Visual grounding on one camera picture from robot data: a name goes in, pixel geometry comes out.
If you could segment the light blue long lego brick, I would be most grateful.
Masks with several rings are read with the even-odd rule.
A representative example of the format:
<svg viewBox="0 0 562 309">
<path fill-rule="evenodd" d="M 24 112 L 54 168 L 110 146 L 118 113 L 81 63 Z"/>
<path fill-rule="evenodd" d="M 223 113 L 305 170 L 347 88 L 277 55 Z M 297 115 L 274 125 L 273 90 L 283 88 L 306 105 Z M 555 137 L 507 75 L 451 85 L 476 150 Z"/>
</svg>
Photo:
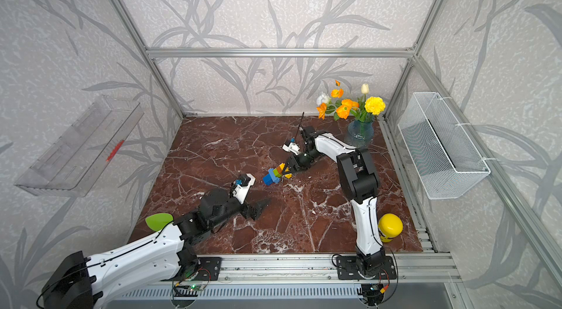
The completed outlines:
<svg viewBox="0 0 562 309">
<path fill-rule="evenodd" d="M 270 177 L 270 179 L 271 179 L 271 181 L 272 181 L 272 184 L 278 184 L 279 181 L 280 181 L 280 179 L 277 180 L 277 179 L 273 176 L 272 170 L 273 170 L 273 169 L 269 169 L 268 172 L 267 172 L 267 175 L 269 175 L 269 177 Z"/>
</svg>

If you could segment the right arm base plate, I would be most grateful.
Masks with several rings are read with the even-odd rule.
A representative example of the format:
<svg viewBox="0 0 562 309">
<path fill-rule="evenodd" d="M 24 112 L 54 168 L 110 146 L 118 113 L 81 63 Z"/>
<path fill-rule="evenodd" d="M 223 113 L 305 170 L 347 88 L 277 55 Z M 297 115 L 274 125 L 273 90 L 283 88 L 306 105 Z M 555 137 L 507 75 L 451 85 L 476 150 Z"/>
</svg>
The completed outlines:
<svg viewBox="0 0 562 309">
<path fill-rule="evenodd" d="M 341 254 L 333 254 L 331 258 L 332 265 L 337 270 L 339 280 L 376 280 L 376 281 L 393 281 L 397 279 L 396 265 L 392 256 L 386 256 L 386 259 L 380 266 L 375 268 L 375 272 L 371 275 L 362 275 L 357 265 L 355 256 L 343 256 Z"/>
</svg>

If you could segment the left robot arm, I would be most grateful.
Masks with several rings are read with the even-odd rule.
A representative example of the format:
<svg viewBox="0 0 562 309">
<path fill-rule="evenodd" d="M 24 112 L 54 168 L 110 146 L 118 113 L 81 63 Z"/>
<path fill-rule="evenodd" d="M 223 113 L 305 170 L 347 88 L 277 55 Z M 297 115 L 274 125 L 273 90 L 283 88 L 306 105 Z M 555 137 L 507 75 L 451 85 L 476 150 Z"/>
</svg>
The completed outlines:
<svg viewBox="0 0 562 309">
<path fill-rule="evenodd" d="M 257 220 L 270 202 L 240 202 L 225 189 L 211 190 L 196 209 L 149 236 L 105 253 L 66 256 L 42 287 L 36 306 L 102 308 L 129 291 L 197 270 L 195 245 L 237 215 Z"/>
</svg>

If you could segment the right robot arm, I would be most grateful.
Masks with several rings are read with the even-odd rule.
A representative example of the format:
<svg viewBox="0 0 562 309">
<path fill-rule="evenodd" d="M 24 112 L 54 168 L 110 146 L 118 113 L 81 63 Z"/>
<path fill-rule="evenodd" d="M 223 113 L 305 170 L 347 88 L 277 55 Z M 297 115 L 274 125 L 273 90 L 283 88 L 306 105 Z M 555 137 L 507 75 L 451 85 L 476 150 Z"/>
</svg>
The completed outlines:
<svg viewBox="0 0 562 309">
<path fill-rule="evenodd" d="M 315 131 L 312 126 L 300 128 L 299 132 L 304 149 L 294 139 L 285 141 L 282 149 L 289 153 L 285 168 L 290 172 L 305 171 L 322 157 L 337 164 L 340 187 L 351 202 L 357 225 L 358 272 L 365 278 L 376 276 L 386 261 L 386 252 L 375 225 L 381 182 L 370 152 L 348 145 L 326 131 Z"/>
</svg>

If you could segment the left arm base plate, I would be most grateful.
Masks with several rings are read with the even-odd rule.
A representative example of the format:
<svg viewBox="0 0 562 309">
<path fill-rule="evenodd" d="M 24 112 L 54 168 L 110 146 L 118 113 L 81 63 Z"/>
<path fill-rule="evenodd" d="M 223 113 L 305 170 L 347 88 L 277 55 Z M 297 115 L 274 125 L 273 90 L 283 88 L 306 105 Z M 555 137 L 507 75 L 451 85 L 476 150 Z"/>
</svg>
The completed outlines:
<svg viewBox="0 0 562 309">
<path fill-rule="evenodd" d="M 198 257 L 196 266 L 188 278 L 190 281 L 218 281 L 222 258 L 219 256 Z"/>
</svg>

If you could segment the yellow long lego brick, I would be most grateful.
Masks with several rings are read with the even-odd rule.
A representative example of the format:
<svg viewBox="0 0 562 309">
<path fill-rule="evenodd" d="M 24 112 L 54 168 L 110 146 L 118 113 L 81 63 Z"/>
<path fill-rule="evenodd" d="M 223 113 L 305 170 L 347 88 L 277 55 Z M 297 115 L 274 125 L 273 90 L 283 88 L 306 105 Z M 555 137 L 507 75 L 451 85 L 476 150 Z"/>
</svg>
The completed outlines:
<svg viewBox="0 0 562 309">
<path fill-rule="evenodd" d="M 286 167 L 285 164 L 280 164 L 279 166 L 283 167 L 282 170 L 282 177 L 280 178 L 287 178 L 287 179 L 291 179 L 292 174 L 291 174 L 291 170 L 289 167 Z"/>
</svg>

